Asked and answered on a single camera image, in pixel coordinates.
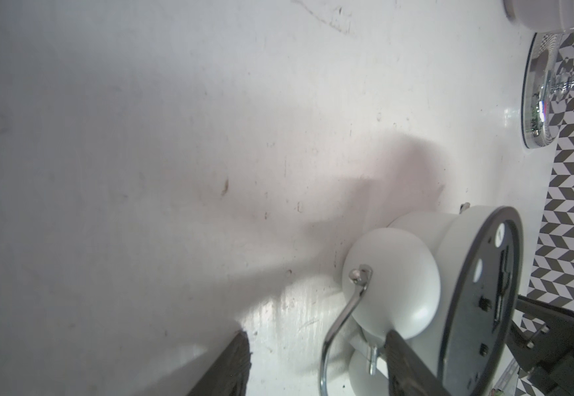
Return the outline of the white alarm clock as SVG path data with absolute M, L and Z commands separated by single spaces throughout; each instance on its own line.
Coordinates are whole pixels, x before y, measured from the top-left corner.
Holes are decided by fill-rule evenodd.
M 349 320 L 349 377 L 357 395 L 389 395 L 384 354 L 397 331 L 450 395 L 488 392 L 518 300 L 521 216 L 511 206 L 456 214 L 416 211 L 362 235 L 342 269 L 346 306 L 323 340 L 318 391 Z

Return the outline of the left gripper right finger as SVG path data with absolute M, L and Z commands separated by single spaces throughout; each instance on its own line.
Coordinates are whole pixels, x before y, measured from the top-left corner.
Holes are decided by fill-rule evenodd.
M 387 333 L 384 354 L 389 375 L 389 395 L 450 395 L 397 331 Z

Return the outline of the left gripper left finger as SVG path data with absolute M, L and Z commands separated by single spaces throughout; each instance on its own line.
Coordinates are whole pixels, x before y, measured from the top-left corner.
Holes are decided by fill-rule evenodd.
M 244 396 L 252 368 L 252 353 L 245 331 L 238 331 L 188 396 Z

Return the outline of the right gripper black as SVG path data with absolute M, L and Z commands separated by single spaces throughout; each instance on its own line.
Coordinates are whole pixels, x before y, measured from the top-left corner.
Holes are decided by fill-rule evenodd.
M 516 310 L 541 323 L 527 336 L 512 323 L 507 347 L 545 395 L 574 395 L 574 312 L 520 296 Z

